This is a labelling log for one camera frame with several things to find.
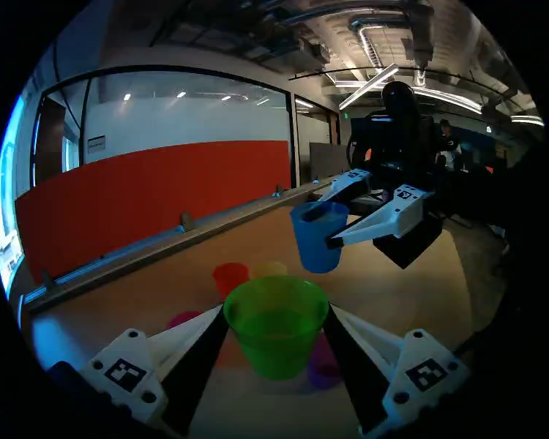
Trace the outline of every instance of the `pipe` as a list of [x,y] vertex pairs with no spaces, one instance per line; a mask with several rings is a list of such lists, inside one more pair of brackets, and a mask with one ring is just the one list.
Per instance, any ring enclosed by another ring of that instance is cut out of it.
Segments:
[[366,36],[365,31],[367,29],[381,28],[409,29],[409,24],[403,16],[375,15],[373,17],[358,17],[350,23],[349,28],[358,34],[360,44],[366,53],[366,57],[368,57],[368,61],[376,69],[376,72],[380,72],[382,70],[382,62],[374,45]]
[[350,23],[350,29],[356,31],[361,26],[377,26],[391,29],[410,29],[411,25],[403,15],[374,15],[358,17]]
[[314,18],[326,17],[328,15],[348,14],[352,12],[375,12],[378,10],[402,12],[402,2],[398,0],[355,0],[344,1],[343,3],[326,4],[325,6],[314,7],[302,11],[297,15],[280,21],[284,26],[290,26]]

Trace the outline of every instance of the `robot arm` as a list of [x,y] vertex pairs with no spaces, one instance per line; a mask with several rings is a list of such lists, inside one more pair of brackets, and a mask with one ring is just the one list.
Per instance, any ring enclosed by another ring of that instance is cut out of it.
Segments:
[[[329,192],[305,212],[303,220],[311,222],[319,218],[325,212],[321,207],[324,201],[347,204],[366,195],[372,186],[373,174],[369,171],[356,169],[343,173],[332,183]],[[441,233],[441,221],[426,214],[425,201],[431,195],[433,192],[402,184],[394,191],[391,201],[338,230],[327,238],[326,244],[329,248],[338,248],[372,240],[404,269]]]
[[[323,330],[365,438],[413,422],[470,373],[422,329],[399,337],[329,304]],[[227,331],[222,305],[153,337],[127,329],[78,374],[118,410],[185,437]],[[72,368],[64,371],[76,380]]]

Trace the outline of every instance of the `ceiling light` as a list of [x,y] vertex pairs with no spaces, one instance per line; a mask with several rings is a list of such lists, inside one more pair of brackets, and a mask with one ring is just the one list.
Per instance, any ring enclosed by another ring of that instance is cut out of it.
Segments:
[[510,116],[510,121],[516,122],[519,124],[533,124],[533,125],[539,125],[540,127],[545,126],[545,124],[543,123],[543,120],[539,116],[523,116],[523,115]]
[[482,114],[482,107],[480,104],[468,99],[467,97],[445,93],[444,91],[439,90],[423,89],[421,87],[413,87],[413,92],[420,96],[432,97],[433,99],[457,105],[458,107],[473,111],[476,114]]
[[307,102],[305,102],[303,100],[300,100],[300,99],[297,99],[297,98],[295,98],[295,103],[297,103],[299,105],[304,105],[307,108],[313,108],[313,105],[308,104]]
[[425,87],[425,71],[415,70],[415,85]]
[[357,89],[351,96],[348,97],[345,101],[343,101],[340,104],[340,110],[343,110],[348,105],[350,105],[352,102],[354,102],[356,99],[361,97],[363,94],[366,94],[374,88],[374,86],[377,86],[380,84],[383,80],[387,79],[390,76],[393,76],[398,71],[398,66],[393,63],[390,64],[386,69],[382,70],[382,72],[378,73],[374,78],[366,82],[365,85]]
[[336,87],[344,89],[359,89],[363,85],[366,85],[365,80],[337,80],[335,81]]
[[331,76],[329,73],[326,73],[325,76],[327,76],[331,82],[335,83],[334,77]]

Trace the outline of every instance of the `orange wall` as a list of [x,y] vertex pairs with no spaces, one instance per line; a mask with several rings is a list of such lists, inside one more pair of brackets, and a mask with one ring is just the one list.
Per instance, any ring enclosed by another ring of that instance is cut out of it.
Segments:
[[33,278],[291,186],[282,140],[192,143],[123,154],[38,184],[15,202]]

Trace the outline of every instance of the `glass window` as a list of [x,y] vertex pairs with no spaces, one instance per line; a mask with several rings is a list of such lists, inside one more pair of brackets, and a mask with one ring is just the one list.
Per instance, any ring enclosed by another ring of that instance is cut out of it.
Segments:
[[22,255],[14,211],[12,169],[16,133],[23,108],[24,101],[19,97],[10,115],[0,151],[0,275],[5,290]]

